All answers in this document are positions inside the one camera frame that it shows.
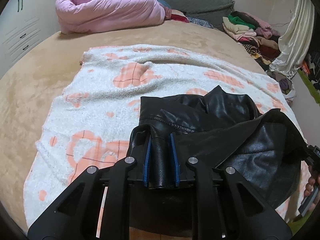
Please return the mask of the right hand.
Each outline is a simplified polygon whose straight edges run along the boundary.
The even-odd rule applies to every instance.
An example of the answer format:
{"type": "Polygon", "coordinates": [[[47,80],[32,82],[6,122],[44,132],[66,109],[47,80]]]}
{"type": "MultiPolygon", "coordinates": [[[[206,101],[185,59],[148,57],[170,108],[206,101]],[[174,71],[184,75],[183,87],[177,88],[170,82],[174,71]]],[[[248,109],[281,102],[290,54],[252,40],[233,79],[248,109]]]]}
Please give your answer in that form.
{"type": "Polygon", "coordinates": [[[313,168],[312,165],[309,165],[310,178],[305,186],[304,197],[310,196],[313,193],[313,189],[316,183],[319,184],[319,173],[313,168]]]}

